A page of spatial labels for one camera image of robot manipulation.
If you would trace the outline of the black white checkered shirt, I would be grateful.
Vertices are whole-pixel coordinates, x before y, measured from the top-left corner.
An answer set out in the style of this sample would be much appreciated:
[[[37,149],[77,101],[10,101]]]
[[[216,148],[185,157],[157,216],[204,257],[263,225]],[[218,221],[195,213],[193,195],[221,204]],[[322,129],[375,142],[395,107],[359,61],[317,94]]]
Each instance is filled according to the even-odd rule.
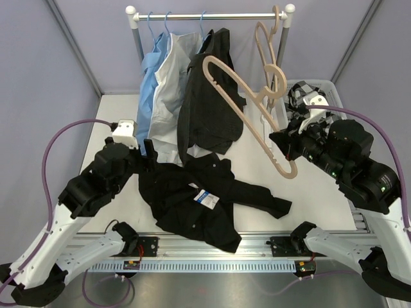
[[[329,128],[332,120],[330,111],[311,108],[311,106],[329,106],[326,95],[318,88],[305,81],[298,81],[288,92],[286,104],[289,132],[302,133],[312,125]]]

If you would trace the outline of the wooden hanger of black shirt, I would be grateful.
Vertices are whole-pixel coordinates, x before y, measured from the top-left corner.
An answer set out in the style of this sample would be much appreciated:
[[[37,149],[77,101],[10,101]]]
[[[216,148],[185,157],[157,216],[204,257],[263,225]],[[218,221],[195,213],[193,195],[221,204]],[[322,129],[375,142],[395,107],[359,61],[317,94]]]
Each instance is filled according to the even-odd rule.
[[[263,66],[263,70],[266,73],[272,73],[277,79],[279,88],[277,91],[272,90],[268,86],[264,86],[261,88],[259,92],[253,92],[252,89],[239,77],[239,75],[234,72],[228,65],[222,62],[215,56],[206,56],[202,62],[202,70],[203,74],[206,77],[207,81],[212,85],[212,87],[221,95],[221,97],[227,102],[227,104],[233,109],[235,114],[241,119],[243,124],[249,129],[255,140],[258,141],[259,145],[274,165],[277,172],[286,179],[294,179],[298,175],[297,165],[293,160],[290,160],[289,166],[290,171],[285,171],[281,165],[277,162],[275,155],[271,152],[270,148],[266,145],[264,139],[260,136],[259,132],[254,128],[252,122],[250,122],[245,114],[240,110],[234,100],[230,97],[230,95],[223,89],[223,87],[217,82],[217,80],[212,76],[209,71],[209,64],[213,64],[214,66],[218,67],[222,70],[225,74],[227,74],[235,83],[244,90],[246,96],[256,105],[258,110],[261,112],[261,115],[267,120],[270,127],[273,131],[278,132],[279,127],[274,122],[274,118],[271,114],[267,111],[267,109],[263,105],[264,98],[271,98],[273,100],[277,100],[283,97],[285,94],[287,80],[284,72],[278,67],[276,64],[266,64]]]

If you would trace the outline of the wooden hanger of checkered shirt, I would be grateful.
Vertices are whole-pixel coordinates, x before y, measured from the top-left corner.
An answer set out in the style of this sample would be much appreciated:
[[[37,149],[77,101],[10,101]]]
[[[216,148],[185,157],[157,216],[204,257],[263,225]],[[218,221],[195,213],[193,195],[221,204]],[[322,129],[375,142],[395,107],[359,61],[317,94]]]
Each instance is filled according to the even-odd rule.
[[[258,21],[256,23],[256,27],[254,30],[254,40],[256,43],[256,47],[259,52],[259,56],[261,59],[262,66],[264,67],[266,64],[276,64],[276,57],[275,57],[275,52],[274,52],[274,47],[273,47],[273,38],[274,35],[277,33],[277,29],[279,27],[279,5],[274,5],[272,8],[272,12],[275,14],[275,21],[274,21],[274,26],[271,27],[270,30],[265,26],[264,23],[261,21]],[[260,32],[263,34],[264,38],[260,39],[259,34]],[[266,43],[267,45],[267,51],[269,54],[269,60],[266,59],[265,56],[265,48],[263,47],[263,43]],[[269,73],[265,72],[265,80],[267,87],[270,88],[270,90],[274,90],[274,92],[278,88],[278,78],[273,74],[271,77],[271,80],[269,79]],[[274,105],[276,103],[275,99],[268,98],[267,99],[267,110],[269,112],[272,111]]]

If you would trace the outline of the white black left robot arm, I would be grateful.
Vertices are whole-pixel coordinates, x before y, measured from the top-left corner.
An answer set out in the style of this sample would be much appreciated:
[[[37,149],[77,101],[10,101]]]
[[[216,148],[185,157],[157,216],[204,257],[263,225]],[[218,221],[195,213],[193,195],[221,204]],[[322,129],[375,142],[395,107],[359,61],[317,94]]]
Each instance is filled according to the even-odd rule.
[[[65,287],[93,265],[112,256],[141,253],[138,233],[126,222],[75,252],[63,252],[77,232],[119,194],[134,174],[152,171],[157,160],[151,140],[146,153],[138,147],[108,142],[82,173],[71,179],[58,204],[33,244],[15,262],[1,265],[1,282],[11,284],[16,305],[44,307]]]

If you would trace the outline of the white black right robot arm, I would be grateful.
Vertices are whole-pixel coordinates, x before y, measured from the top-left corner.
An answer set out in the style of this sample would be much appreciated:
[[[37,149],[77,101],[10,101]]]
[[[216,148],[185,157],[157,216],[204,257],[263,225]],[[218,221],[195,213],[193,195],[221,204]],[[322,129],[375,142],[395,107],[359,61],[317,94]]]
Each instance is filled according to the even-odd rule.
[[[331,257],[360,274],[379,295],[410,301],[410,240],[401,184],[394,170],[370,158],[373,136],[355,120],[339,119],[330,125],[311,123],[302,132],[289,126],[269,137],[287,160],[304,157],[333,178],[379,241],[367,248],[305,221],[290,235],[292,250]]]

